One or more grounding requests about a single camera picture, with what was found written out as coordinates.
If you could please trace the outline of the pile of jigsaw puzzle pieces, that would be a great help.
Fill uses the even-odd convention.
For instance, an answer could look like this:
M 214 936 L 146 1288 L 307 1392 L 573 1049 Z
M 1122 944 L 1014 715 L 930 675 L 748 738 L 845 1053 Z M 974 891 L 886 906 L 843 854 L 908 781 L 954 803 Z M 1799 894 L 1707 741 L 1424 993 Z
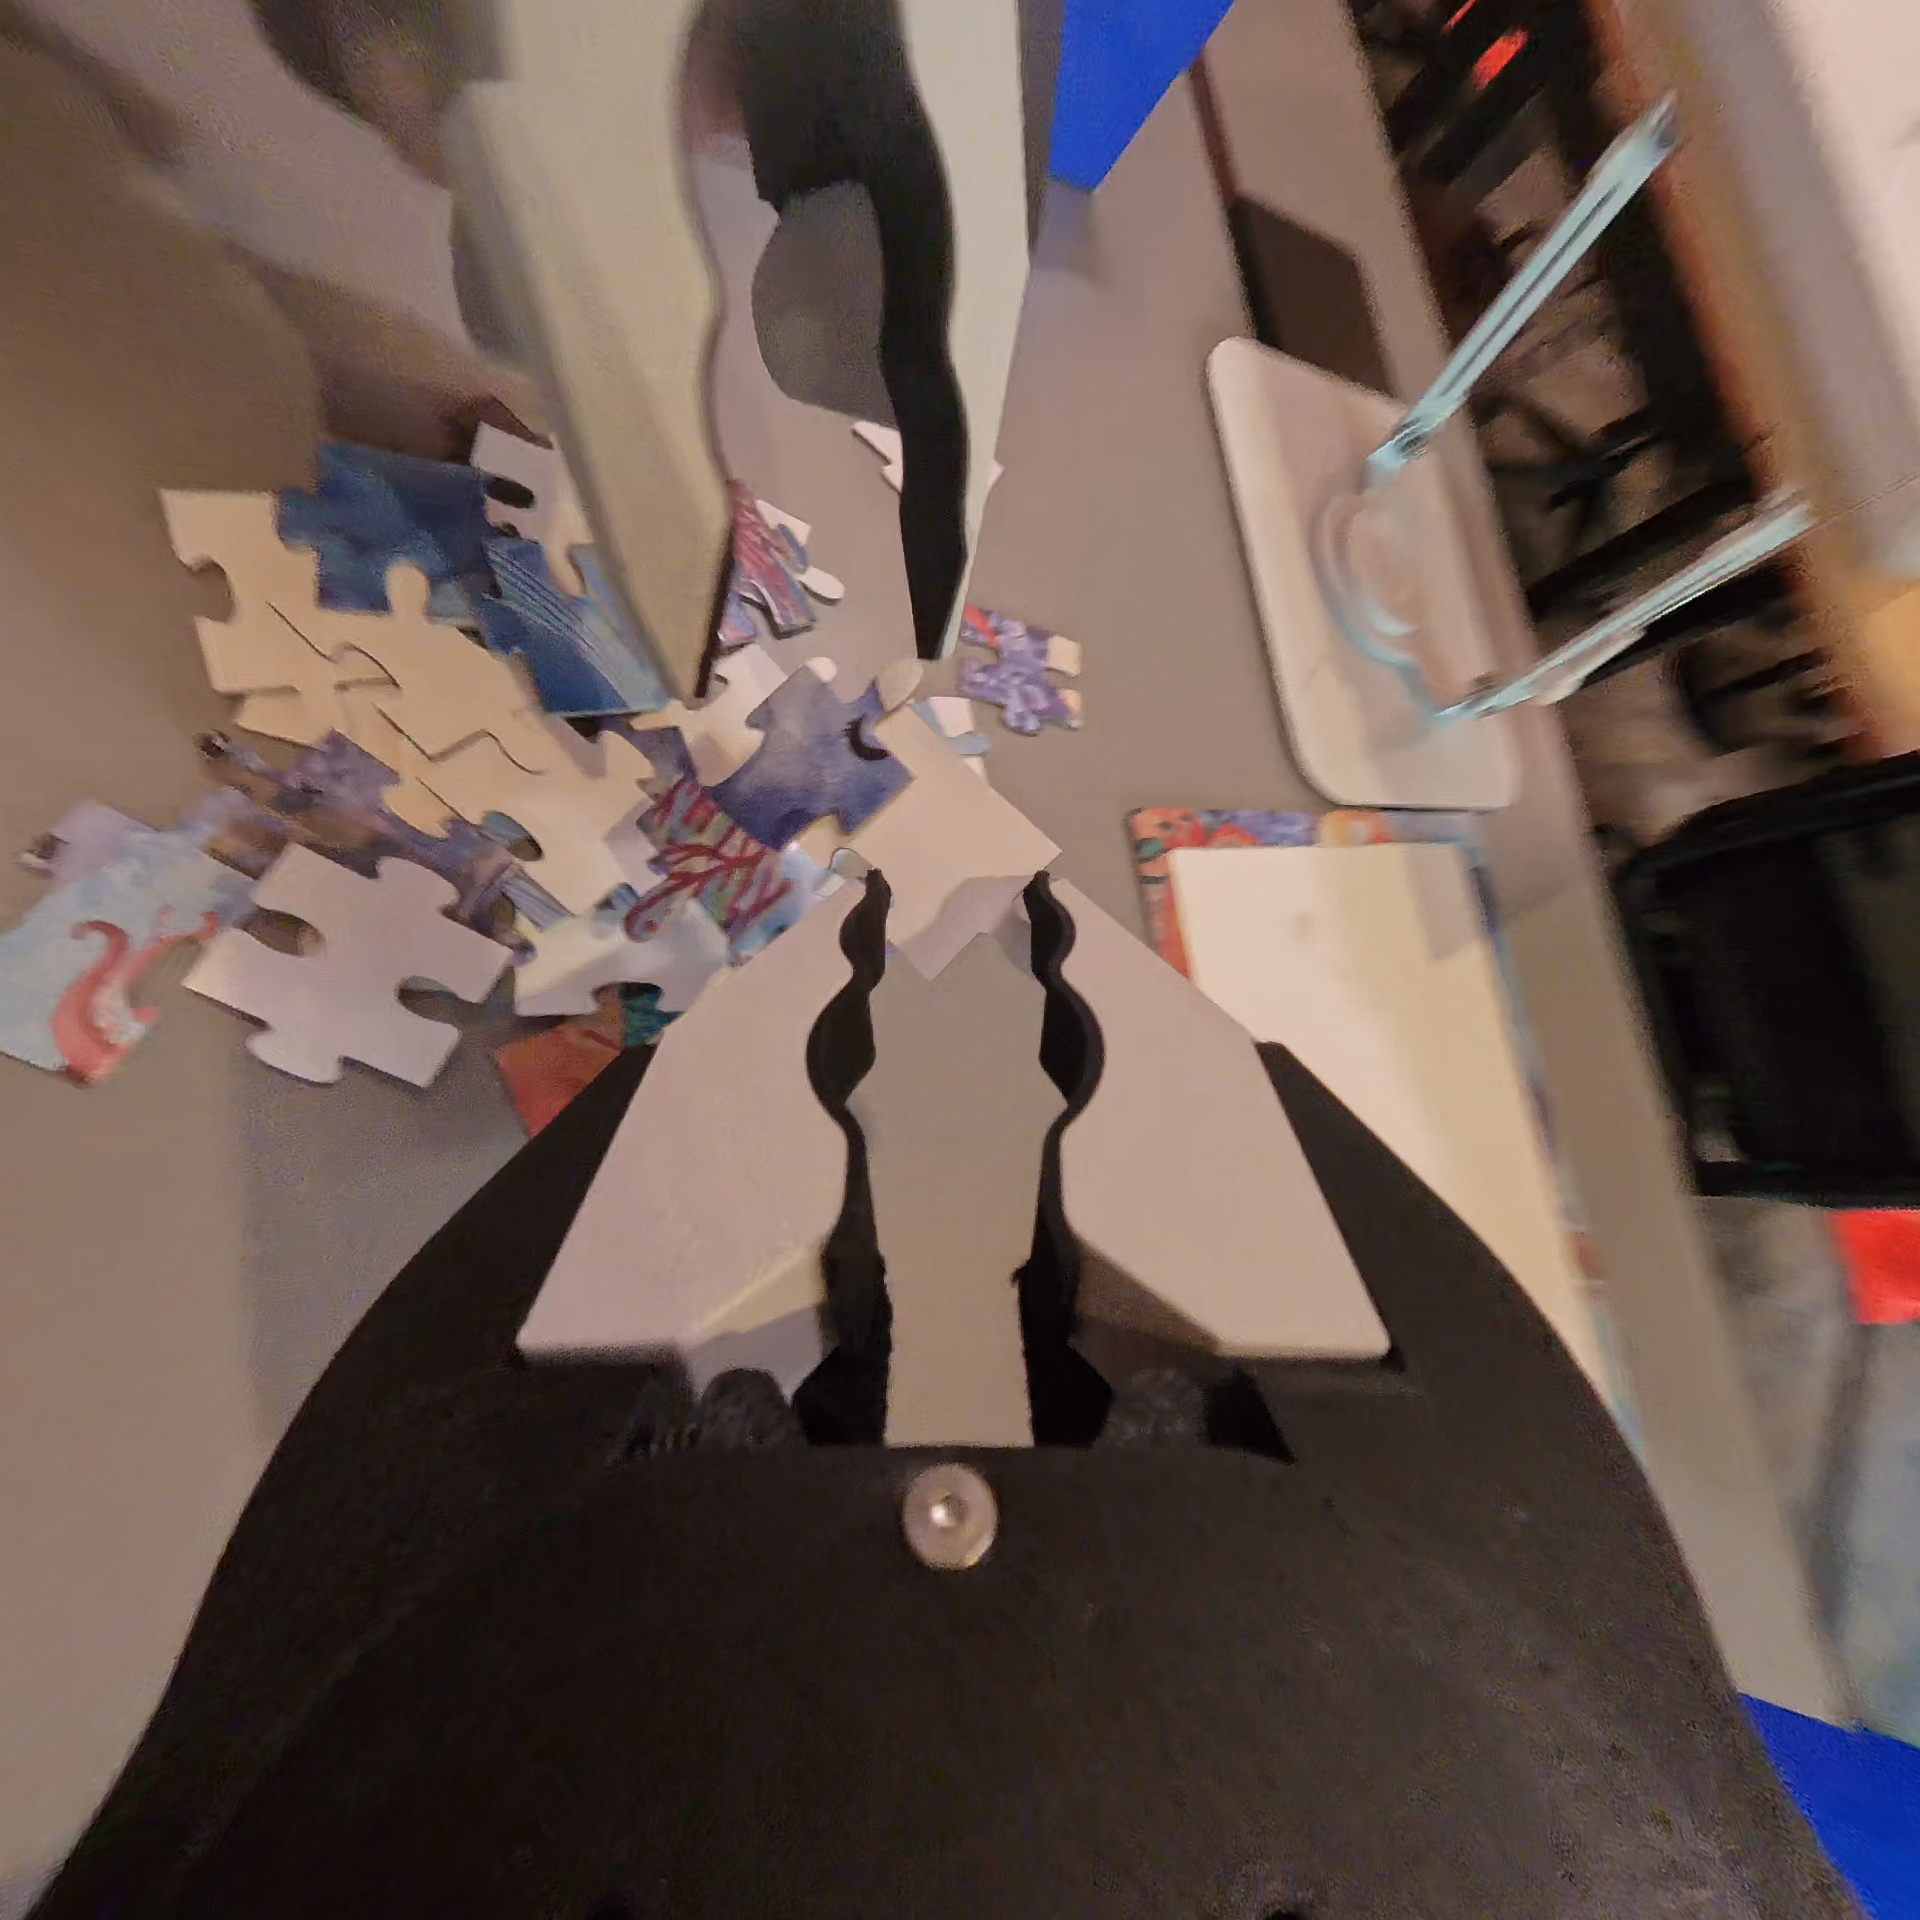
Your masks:
M 5 1057 L 100 1084 L 178 972 L 275 1073 L 430 1088 L 459 1030 L 424 1000 L 508 993 L 535 1035 L 496 1066 L 532 1133 L 842 890 L 909 785 L 877 721 L 909 709 L 978 777 L 978 705 L 1018 737 L 1084 725 L 1084 650 L 996 611 L 963 609 L 951 694 L 914 658 L 780 662 L 763 643 L 845 589 L 803 520 L 740 484 L 732 508 L 715 681 L 680 702 L 546 444 L 331 441 L 309 490 L 159 491 L 223 709 L 207 793 L 166 828 L 82 803 L 23 854 L 46 898 L 5 930 Z

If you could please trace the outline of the dark wooden furniture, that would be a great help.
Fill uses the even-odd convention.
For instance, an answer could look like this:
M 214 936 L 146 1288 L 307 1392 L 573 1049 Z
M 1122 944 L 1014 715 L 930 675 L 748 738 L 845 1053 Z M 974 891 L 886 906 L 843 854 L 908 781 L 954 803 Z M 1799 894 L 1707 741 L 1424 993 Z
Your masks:
M 1350 13 L 1454 340 L 1676 100 L 1676 153 L 1471 403 L 1538 633 L 1799 488 L 1812 537 L 1622 662 L 1718 745 L 1915 753 L 1915 4 Z

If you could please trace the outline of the red object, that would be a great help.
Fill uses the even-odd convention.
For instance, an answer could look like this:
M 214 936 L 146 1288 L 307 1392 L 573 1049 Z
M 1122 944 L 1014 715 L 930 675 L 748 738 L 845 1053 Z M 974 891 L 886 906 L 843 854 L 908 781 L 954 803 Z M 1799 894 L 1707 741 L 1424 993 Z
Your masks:
M 1855 1323 L 1862 1328 L 1917 1323 L 1917 1212 L 1836 1212 L 1831 1232 Z

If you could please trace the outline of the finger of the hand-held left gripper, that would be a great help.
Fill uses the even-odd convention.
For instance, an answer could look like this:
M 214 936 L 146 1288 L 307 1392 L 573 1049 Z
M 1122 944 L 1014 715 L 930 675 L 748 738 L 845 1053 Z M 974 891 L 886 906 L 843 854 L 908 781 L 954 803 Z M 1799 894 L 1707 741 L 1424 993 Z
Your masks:
M 600 566 L 671 699 L 732 565 L 710 370 L 722 293 L 687 182 L 698 3 L 450 4 L 448 176 L 530 360 Z
M 902 571 L 941 658 L 991 490 L 1029 277 L 1024 44 L 1011 3 L 734 4 L 762 202 L 856 186 L 880 259 L 877 370 L 901 436 Z

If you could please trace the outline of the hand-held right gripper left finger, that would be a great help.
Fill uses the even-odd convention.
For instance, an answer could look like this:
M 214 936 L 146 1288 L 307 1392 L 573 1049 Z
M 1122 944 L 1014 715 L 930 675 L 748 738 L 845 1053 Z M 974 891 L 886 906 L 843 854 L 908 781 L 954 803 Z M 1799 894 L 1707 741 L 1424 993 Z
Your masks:
M 698 1360 L 811 1323 L 806 1435 L 882 1442 L 894 1307 L 852 1092 L 894 894 L 813 907 L 674 1021 L 522 1322 L 525 1360 Z

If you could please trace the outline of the blue plastic bin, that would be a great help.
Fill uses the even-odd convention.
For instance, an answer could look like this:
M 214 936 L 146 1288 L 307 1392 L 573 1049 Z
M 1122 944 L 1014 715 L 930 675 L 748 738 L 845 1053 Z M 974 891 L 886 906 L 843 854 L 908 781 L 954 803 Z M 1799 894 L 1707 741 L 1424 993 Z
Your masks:
M 1231 3 L 1066 3 L 1047 171 L 1104 182 Z

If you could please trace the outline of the single jigsaw puzzle piece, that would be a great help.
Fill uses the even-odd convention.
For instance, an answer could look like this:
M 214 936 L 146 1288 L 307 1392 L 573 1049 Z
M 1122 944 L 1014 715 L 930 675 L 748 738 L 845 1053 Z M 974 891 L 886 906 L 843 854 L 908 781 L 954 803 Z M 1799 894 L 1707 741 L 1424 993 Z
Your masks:
M 877 721 L 872 733 L 909 785 L 850 835 L 847 848 L 886 877 L 890 944 L 935 978 L 1007 918 L 1060 848 L 909 709 Z

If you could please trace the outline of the puzzle board with colourful border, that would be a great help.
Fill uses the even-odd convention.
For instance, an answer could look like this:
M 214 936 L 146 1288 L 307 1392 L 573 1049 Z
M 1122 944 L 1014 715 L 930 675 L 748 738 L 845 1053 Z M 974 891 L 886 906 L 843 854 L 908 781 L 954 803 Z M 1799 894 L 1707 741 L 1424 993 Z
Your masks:
M 1597 1376 L 1586 1218 L 1476 819 L 1138 808 L 1125 826 L 1158 956 L 1340 1098 Z

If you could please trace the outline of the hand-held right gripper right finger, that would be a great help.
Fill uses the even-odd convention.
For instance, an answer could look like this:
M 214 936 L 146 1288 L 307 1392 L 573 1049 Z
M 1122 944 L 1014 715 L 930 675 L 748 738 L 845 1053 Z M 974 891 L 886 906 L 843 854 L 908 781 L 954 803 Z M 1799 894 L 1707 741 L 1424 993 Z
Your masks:
M 1019 1336 L 1038 1450 L 1283 1450 L 1259 1360 L 1388 1354 L 1254 1037 L 1066 880 L 1022 894 L 1040 1155 Z

